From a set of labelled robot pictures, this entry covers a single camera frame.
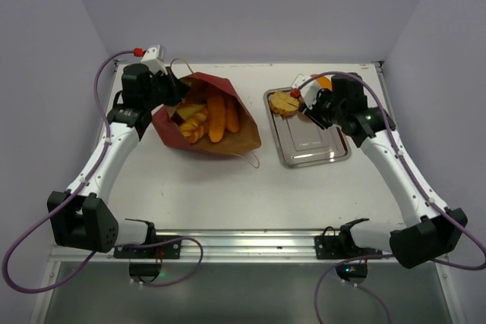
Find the red paper bag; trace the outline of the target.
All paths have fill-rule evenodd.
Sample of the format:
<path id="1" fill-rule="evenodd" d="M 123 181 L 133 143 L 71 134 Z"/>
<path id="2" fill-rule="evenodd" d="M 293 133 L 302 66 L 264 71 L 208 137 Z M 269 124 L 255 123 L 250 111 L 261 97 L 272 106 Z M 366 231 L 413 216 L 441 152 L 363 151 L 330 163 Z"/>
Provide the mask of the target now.
<path id="1" fill-rule="evenodd" d="M 261 147 L 257 124 L 230 80 L 212 74 L 192 72 L 183 77 L 182 81 L 191 90 L 181 104 L 205 104 L 207 109 L 207 97 L 211 93 L 221 92 L 224 100 L 226 97 L 233 97 L 238 108 L 240 130 L 235 134 L 225 130 L 223 138 L 218 143 L 211 142 L 207 133 L 195 144 L 190 144 L 179 130 L 179 126 L 185 121 L 175 113 L 178 106 L 164 106 L 153 116 L 153 126 L 167 147 L 240 158 Z"/>

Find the round orange fake bun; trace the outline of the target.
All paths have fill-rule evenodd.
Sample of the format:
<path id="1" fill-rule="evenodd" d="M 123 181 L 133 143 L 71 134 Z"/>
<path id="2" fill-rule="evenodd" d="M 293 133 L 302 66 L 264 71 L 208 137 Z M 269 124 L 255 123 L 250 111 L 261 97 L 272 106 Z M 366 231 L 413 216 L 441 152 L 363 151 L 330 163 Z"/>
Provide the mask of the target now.
<path id="1" fill-rule="evenodd" d="M 321 76 L 317 77 L 316 74 L 312 74 L 311 78 L 313 78 L 313 81 L 311 82 L 311 88 L 320 90 L 320 89 L 325 89 L 325 90 L 331 90 L 332 89 L 332 81 L 329 77 L 327 76 Z"/>

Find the seeded fake bread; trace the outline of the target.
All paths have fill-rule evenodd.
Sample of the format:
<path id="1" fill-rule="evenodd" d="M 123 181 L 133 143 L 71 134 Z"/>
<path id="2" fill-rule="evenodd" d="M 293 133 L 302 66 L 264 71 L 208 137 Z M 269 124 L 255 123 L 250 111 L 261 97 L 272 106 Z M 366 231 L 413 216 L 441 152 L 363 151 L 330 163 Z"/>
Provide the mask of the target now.
<path id="1" fill-rule="evenodd" d="M 289 118 L 298 112 L 301 102 L 290 93 L 276 91 L 269 99 L 269 106 L 273 113 L 283 118 Z"/>

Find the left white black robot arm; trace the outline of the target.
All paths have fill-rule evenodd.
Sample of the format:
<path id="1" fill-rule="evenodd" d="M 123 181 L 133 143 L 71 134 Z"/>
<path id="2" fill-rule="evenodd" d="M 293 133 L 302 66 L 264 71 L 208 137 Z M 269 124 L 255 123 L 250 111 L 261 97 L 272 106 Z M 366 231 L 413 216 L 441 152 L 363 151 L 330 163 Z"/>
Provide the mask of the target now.
<path id="1" fill-rule="evenodd" d="M 108 199 L 122 166 L 150 125 L 153 110 L 176 106 L 188 91 L 188 85 L 162 63 L 153 66 L 144 61 L 124 67 L 121 90 L 106 115 L 108 125 L 93 155 L 65 191 L 53 192 L 48 198 L 57 245 L 100 253 L 131 246 L 143 258 L 157 251 L 153 224 L 116 218 Z"/>

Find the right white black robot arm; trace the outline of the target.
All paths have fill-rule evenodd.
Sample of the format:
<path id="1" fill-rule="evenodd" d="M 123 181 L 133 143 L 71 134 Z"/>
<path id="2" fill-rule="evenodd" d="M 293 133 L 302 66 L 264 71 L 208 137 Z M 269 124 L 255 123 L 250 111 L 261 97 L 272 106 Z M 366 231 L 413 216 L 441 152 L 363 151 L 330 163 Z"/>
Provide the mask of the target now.
<path id="1" fill-rule="evenodd" d="M 352 258 L 366 249 L 387 251 L 411 269 L 454 250 L 460 228 L 468 223 L 464 211 L 451 209 L 431 189 L 393 119 L 381 105 L 368 105 L 359 75 L 334 74 L 330 80 L 330 88 L 323 88 L 317 77 L 293 88 L 304 101 L 301 112 L 320 128 L 337 126 L 352 139 L 379 171 L 405 223 L 404 228 L 381 228 L 368 219 L 348 223 L 339 234 L 341 254 Z"/>

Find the sliced fake bread piece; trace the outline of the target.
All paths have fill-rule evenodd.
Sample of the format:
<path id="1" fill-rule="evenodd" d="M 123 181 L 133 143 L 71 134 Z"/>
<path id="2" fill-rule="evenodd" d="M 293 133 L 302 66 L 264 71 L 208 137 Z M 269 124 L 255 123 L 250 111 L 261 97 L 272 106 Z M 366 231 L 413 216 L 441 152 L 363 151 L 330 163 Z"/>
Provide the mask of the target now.
<path id="1" fill-rule="evenodd" d="M 206 108 L 205 104 L 181 104 L 179 105 L 175 113 L 183 120 L 188 120 L 193 114 L 202 111 Z"/>

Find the long orange fake baguette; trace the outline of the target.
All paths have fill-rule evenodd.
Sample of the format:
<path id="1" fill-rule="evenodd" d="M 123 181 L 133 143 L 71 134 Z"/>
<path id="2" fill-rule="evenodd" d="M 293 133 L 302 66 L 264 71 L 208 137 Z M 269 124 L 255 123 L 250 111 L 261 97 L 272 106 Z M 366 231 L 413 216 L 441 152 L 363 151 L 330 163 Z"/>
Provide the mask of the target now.
<path id="1" fill-rule="evenodd" d="M 218 143 L 223 138 L 226 129 L 225 100 L 221 92 L 216 91 L 207 97 L 207 109 L 208 135 L 211 142 Z"/>

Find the twisted yellow fake bread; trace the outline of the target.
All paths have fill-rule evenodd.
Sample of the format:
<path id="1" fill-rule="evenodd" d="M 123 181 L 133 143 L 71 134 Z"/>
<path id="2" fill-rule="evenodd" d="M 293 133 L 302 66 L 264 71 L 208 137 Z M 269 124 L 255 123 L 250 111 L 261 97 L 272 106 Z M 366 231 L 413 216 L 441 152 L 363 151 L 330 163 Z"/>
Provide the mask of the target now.
<path id="1" fill-rule="evenodd" d="M 187 121 L 179 126 L 179 130 L 190 144 L 195 144 L 209 131 L 207 109 L 203 108 L 195 112 Z"/>

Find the steel tray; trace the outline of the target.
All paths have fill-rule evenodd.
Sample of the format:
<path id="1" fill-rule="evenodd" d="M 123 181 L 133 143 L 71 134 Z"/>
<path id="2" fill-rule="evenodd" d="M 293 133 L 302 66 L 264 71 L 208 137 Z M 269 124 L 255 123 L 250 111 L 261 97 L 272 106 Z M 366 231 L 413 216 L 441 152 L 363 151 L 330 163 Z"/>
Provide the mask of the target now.
<path id="1" fill-rule="evenodd" d="M 304 168 L 350 158 L 351 147 L 339 128 L 321 129 L 300 112 L 284 118 L 271 111 L 270 100 L 277 91 L 266 91 L 264 103 L 276 151 L 284 167 Z"/>

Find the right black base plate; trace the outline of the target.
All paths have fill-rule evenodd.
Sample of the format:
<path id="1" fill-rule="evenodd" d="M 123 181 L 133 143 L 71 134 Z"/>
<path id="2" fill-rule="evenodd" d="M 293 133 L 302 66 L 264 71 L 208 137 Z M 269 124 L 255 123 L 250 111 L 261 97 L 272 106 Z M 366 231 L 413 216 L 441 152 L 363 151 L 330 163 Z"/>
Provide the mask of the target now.
<path id="1" fill-rule="evenodd" d="M 315 236 L 314 249 L 318 260 L 344 260 L 383 253 L 381 250 L 357 247 L 342 234 Z"/>

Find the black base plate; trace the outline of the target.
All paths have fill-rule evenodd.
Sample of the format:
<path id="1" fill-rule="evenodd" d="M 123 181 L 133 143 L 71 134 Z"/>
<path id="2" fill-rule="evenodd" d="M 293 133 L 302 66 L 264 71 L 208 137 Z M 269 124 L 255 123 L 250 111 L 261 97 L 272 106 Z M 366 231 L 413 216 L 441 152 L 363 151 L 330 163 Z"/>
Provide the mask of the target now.
<path id="1" fill-rule="evenodd" d="M 125 260 L 178 260 L 181 252 L 181 239 L 179 236 L 156 235 L 149 244 L 158 244 L 171 240 L 175 240 L 175 242 L 157 247 L 137 249 L 132 247 L 116 248 L 113 256 L 116 259 Z"/>
<path id="2" fill-rule="evenodd" d="M 344 260 L 383 253 L 381 250 L 357 247 L 342 234 L 315 236 L 314 249 L 318 260 Z"/>

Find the aluminium rail frame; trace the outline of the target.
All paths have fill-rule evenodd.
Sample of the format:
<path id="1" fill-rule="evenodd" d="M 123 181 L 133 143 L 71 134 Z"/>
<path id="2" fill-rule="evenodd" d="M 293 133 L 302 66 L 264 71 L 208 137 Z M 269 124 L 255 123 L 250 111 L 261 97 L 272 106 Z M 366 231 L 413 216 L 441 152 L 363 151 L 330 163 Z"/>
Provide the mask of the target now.
<path id="1" fill-rule="evenodd" d="M 162 230 L 161 237 L 188 236 L 204 249 L 203 263 L 314 263 L 344 259 L 341 254 L 323 253 L 318 230 Z M 92 263 L 196 263 L 200 249 L 192 241 L 182 241 L 164 248 L 156 259 L 148 251 L 122 253 L 119 249 L 96 253 Z"/>

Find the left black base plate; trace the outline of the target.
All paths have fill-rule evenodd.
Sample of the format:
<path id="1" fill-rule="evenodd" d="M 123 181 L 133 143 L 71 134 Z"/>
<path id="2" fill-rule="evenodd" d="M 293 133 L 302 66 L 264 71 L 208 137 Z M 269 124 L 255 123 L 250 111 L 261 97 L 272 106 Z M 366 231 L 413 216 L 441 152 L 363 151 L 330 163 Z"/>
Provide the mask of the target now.
<path id="1" fill-rule="evenodd" d="M 116 259 L 125 260 L 178 260 L 181 252 L 181 239 L 179 236 L 156 235 L 149 244 L 158 244 L 171 240 L 175 240 L 175 242 L 157 247 L 137 249 L 132 247 L 116 248 L 113 256 Z"/>

